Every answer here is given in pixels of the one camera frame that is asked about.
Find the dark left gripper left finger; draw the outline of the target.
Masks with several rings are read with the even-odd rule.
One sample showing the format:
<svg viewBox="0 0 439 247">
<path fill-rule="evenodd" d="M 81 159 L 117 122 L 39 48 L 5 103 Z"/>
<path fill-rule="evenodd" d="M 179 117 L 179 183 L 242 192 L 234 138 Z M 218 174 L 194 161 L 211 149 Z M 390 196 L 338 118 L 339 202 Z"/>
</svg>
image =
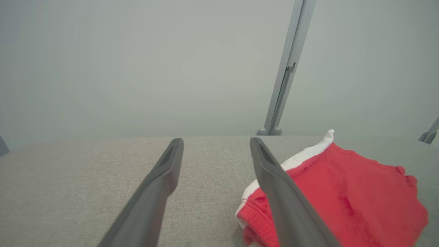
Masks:
<svg viewBox="0 0 439 247">
<path fill-rule="evenodd" d="M 184 142 L 173 139 L 99 243 L 100 247 L 156 247 L 168 197 L 177 188 Z"/>
</svg>

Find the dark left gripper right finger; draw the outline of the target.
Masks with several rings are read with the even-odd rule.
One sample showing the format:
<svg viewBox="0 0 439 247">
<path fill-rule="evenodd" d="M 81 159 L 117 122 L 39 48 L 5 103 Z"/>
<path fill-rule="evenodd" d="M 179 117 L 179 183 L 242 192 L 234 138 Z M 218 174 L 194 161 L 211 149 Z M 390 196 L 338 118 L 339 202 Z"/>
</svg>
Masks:
<svg viewBox="0 0 439 247">
<path fill-rule="evenodd" d="M 257 181 L 269 200 L 279 243 L 285 247 L 338 247 L 335 235 L 262 139 L 252 137 L 250 150 Z"/>
</svg>

